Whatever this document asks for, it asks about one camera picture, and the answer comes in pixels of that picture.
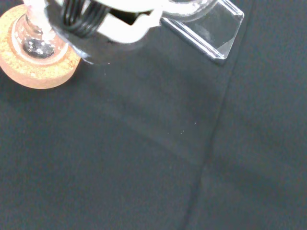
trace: clear glass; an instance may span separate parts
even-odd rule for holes
[[[67,52],[68,44],[52,30],[44,14],[45,0],[24,0],[27,13],[12,28],[12,43],[25,60],[49,65],[59,61]]]
[[[206,15],[218,0],[166,0],[164,16],[181,22],[191,22]]]
[[[227,59],[243,19],[244,13],[231,1],[218,0],[206,15],[193,22],[167,18],[162,22],[209,58],[219,61]]]

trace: cork coaster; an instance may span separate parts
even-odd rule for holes
[[[49,89],[66,82],[75,72],[80,57],[71,47],[58,62],[35,65],[20,57],[15,51],[11,33],[13,23],[26,13],[26,7],[11,8],[0,17],[0,66],[15,82],[34,89]]]

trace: black tablecloth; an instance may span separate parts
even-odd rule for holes
[[[0,70],[0,229],[307,229],[307,3],[234,2],[223,66],[161,27],[52,90]]]

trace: black fabric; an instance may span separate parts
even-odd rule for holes
[[[1,70],[0,229],[307,229],[307,3],[235,3],[224,66],[162,27],[52,90]]]

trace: glass base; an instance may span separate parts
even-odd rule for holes
[[[218,0],[212,10],[190,23],[162,18],[162,23],[214,61],[227,59],[244,13],[229,0]]]

